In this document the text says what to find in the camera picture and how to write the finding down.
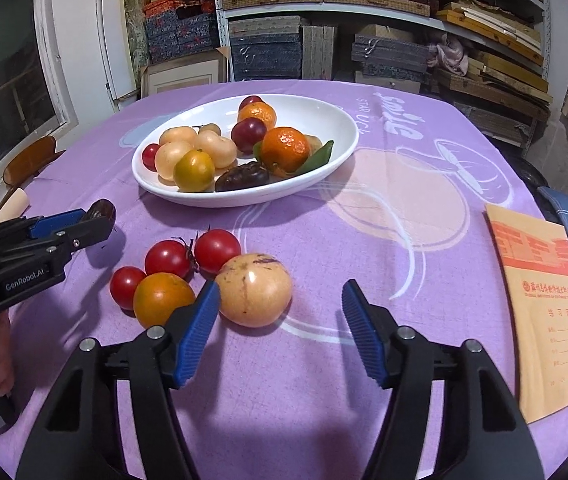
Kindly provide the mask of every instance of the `window frame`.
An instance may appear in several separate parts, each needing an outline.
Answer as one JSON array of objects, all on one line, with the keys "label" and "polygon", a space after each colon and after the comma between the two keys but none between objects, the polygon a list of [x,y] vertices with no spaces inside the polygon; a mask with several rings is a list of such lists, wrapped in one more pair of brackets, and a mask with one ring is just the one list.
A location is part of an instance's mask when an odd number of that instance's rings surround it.
[{"label": "window frame", "polygon": [[46,135],[59,139],[78,124],[59,55],[52,0],[33,0],[33,14],[40,63],[55,116],[31,132],[0,160],[0,189],[6,188],[2,174],[18,153]]}]

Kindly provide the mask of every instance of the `table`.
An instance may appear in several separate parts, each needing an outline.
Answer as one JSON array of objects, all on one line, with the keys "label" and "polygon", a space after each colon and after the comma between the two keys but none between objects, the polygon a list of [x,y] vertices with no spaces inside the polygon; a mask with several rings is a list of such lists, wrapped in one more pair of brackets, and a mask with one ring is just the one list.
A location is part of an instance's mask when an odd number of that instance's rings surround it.
[{"label": "table", "polygon": [[[139,189],[134,147],[168,117],[234,95],[320,97],[352,115],[353,157],[323,183],[272,203],[194,210]],[[360,478],[388,392],[366,377],[341,313],[341,285],[355,278],[371,303],[430,340],[487,348],[511,389],[513,335],[486,203],[540,216],[499,152],[451,105],[389,89],[322,81],[258,81],[158,94],[127,107],[72,146],[27,187],[29,215],[118,211],[107,242],[80,251],[64,283],[11,312],[19,421],[0,436],[0,464],[16,471],[28,432],[72,349],[141,333],[114,305],[113,270],[142,266],[156,241],[191,238],[210,224],[235,232],[244,251],[278,257],[295,282],[278,326],[249,331],[218,319],[199,370],[174,401],[203,480]],[[195,291],[203,283],[197,277]],[[129,471],[143,477],[130,397],[120,391]],[[435,385],[420,473],[432,469],[441,422]],[[534,423],[550,475],[568,455],[568,408]]]}]

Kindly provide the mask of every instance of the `yellow tomato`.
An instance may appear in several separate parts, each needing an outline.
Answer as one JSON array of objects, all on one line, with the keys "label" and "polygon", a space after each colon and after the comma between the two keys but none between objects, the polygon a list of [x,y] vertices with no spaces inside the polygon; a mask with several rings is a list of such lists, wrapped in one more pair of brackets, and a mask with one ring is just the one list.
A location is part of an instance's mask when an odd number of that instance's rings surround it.
[{"label": "yellow tomato", "polygon": [[186,193],[205,191],[215,181],[213,159],[201,150],[190,150],[175,164],[173,180],[180,191]]}]

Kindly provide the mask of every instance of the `mandarin orange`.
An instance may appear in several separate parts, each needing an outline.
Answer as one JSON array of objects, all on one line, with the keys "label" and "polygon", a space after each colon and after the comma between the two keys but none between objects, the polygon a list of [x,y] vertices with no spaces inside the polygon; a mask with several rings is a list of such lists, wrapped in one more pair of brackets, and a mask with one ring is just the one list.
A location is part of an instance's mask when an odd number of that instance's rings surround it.
[{"label": "mandarin orange", "polygon": [[290,126],[280,126],[266,132],[259,157],[270,173],[286,176],[298,170],[310,154],[310,144],[302,132]]},{"label": "mandarin orange", "polygon": [[249,117],[257,117],[259,120],[262,120],[266,125],[267,130],[274,128],[275,123],[277,122],[275,110],[264,102],[256,102],[246,105],[237,114],[237,122],[239,123]]}]

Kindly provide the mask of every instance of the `red tomato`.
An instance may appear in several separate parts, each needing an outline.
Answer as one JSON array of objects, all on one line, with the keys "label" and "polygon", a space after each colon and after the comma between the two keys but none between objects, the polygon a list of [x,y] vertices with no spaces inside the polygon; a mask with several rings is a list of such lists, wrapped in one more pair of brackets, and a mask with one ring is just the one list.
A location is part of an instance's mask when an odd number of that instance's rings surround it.
[{"label": "red tomato", "polygon": [[155,153],[157,153],[157,150],[159,149],[159,144],[149,144],[142,152],[142,164],[151,171],[157,172],[157,169],[155,168]]},{"label": "red tomato", "polygon": [[217,274],[228,260],[240,254],[240,242],[223,229],[207,231],[195,242],[195,260],[209,274]]},{"label": "red tomato", "polygon": [[110,295],[120,308],[124,310],[133,310],[133,295],[139,282],[146,277],[142,269],[137,267],[122,267],[113,272],[110,279],[109,290]]},{"label": "red tomato", "polygon": [[144,269],[148,275],[170,272],[184,279],[192,269],[192,254],[186,245],[177,240],[157,242],[146,253]]}]

